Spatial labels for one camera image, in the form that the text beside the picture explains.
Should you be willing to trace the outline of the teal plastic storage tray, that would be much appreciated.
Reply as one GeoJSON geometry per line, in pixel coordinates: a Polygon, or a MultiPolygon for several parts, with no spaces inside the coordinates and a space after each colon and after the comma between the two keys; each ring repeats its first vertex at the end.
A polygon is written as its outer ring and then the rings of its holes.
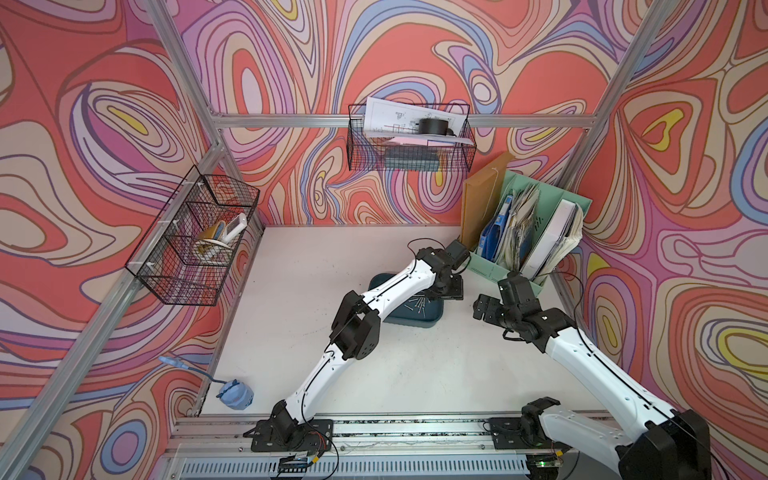
{"type": "Polygon", "coordinates": [[[383,319],[383,322],[408,327],[431,328],[442,318],[443,312],[443,299],[431,299],[423,293],[418,293],[393,309],[383,319]]]}

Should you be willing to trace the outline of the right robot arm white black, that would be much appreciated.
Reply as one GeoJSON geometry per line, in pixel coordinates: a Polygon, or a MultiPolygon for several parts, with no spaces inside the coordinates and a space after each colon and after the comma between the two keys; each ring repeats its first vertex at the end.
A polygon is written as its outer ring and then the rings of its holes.
{"type": "Polygon", "coordinates": [[[608,410],[607,425],[542,397],[521,410],[519,434],[530,444],[560,442],[623,479],[710,479],[710,430],[693,410],[679,410],[642,387],[558,308],[543,309],[530,282],[510,274],[499,297],[481,294],[473,316],[503,329],[503,337],[535,346],[563,366],[608,410]]]}

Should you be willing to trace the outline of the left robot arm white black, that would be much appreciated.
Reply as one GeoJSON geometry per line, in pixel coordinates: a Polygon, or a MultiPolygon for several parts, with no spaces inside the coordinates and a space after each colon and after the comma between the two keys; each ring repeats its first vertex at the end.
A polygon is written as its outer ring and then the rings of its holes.
{"type": "Polygon", "coordinates": [[[294,393],[273,406],[269,424],[277,438],[292,444],[308,433],[320,401],[350,365],[374,351],[382,322],[395,309],[419,293],[430,299],[461,300],[461,267],[469,259],[469,250],[457,240],[443,248],[425,247],[381,285],[362,294],[353,290],[345,294],[317,365],[294,393]]]}

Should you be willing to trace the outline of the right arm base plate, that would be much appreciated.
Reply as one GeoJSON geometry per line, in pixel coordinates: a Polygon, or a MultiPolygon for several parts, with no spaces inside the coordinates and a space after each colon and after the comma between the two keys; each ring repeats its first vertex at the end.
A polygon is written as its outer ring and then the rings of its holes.
{"type": "Polygon", "coordinates": [[[555,442],[540,433],[530,433],[522,425],[522,417],[491,417],[483,423],[496,450],[547,450],[568,452],[571,447],[555,442]]]}

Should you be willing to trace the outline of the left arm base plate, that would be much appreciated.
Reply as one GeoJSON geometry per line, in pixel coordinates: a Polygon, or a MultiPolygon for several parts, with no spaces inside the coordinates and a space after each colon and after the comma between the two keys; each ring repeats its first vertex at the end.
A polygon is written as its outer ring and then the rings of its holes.
{"type": "Polygon", "coordinates": [[[319,453],[331,449],[334,422],[329,419],[314,419],[309,424],[298,426],[288,439],[284,440],[278,427],[271,420],[260,420],[256,426],[243,433],[251,440],[251,451],[265,452],[307,452],[319,453]]]}

